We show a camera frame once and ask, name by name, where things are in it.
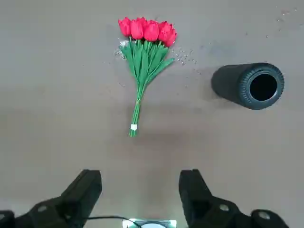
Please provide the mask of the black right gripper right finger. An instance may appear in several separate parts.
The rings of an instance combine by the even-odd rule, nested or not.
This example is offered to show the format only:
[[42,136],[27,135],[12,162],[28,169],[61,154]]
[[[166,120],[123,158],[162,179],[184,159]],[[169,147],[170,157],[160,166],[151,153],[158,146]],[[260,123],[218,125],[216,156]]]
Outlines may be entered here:
[[235,203],[213,196],[197,169],[180,172],[179,194],[189,228],[289,227],[270,210],[255,209],[246,215]]

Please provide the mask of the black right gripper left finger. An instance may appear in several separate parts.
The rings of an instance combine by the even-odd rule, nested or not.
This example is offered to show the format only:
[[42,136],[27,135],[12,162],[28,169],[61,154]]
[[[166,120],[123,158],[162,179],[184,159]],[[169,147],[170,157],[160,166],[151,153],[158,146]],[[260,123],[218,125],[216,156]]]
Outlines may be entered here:
[[16,217],[11,210],[0,212],[2,228],[82,228],[102,192],[100,171],[82,170],[64,192],[41,201]]

